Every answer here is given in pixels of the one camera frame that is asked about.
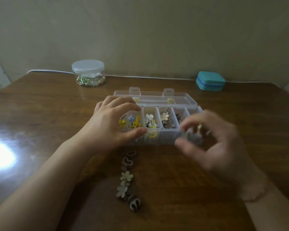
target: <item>clear round jar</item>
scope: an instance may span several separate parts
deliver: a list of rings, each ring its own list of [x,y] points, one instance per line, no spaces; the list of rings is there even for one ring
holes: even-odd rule
[[[82,60],[72,64],[76,82],[84,86],[98,86],[105,81],[104,63],[98,60]]]

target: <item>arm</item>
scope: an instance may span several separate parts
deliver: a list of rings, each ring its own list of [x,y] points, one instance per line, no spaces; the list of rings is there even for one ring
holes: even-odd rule
[[[55,230],[77,179],[88,160],[146,133],[121,133],[120,117],[141,108],[130,97],[107,97],[89,122],[0,205],[0,231]]]
[[[217,143],[208,151],[183,138],[176,140],[182,153],[211,171],[234,183],[257,231],[288,231],[289,200],[269,182],[254,164],[235,126],[211,111],[187,117],[183,130],[203,124],[212,131]]]

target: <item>brown tabletop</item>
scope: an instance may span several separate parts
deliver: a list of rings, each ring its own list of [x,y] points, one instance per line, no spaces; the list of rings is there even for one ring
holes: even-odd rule
[[[0,203],[32,175],[115,90],[188,93],[203,109],[235,123],[248,151],[289,198],[289,94],[272,84],[227,83],[222,92],[202,91],[195,81],[107,77],[80,87],[61,73],[29,73],[0,91],[0,144],[16,157],[0,168]],[[139,213],[116,198],[121,160],[136,149],[133,190]],[[174,146],[121,147],[97,155],[84,169],[58,230],[254,230],[234,188],[203,172]]]

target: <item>white cable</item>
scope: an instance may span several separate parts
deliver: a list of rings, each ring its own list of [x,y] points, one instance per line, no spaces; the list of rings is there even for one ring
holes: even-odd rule
[[[60,71],[60,70],[50,70],[50,69],[32,69],[29,70],[27,73],[30,72],[57,72],[57,73],[68,73],[68,74],[74,74],[72,72],[67,72],[67,71]],[[109,75],[106,74],[105,76],[113,76],[113,77],[131,77],[131,78],[156,78],[156,79],[176,79],[176,80],[189,80],[189,81],[195,81],[195,79],[188,79],[188,78],[158,78],[158,77],[142,77],[142,76],[125,76],[125,75]],[[274,85],[276,85],[277,87],[279,87],[276,83],[272,82],[272,81],[226,81],[226,82],[237,82],[237,83],[273,83]]]

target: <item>hand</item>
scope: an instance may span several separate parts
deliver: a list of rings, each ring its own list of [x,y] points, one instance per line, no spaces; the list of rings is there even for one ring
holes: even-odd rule
[[[131,97],[108,96],[96,104],[94,114],[85,126],[73,137],[85,149],[98,153],[111,151],[124,143],[144,135],[146,128],[136,128],[122,133],[118,122],[130,110],[141,111]]]
[[[183,154],[195,160],[204,170],[233,182],[238,186],[242,198],[252,199],[264,190],[266,175],[249,157],[235,125],[214,112],[204,110],[187,117],[180,128],[186,131],[190,127],[196,128],[198,124],[211,130],[217,143],[205,152],[188,140],[178,138],[175,145]]]

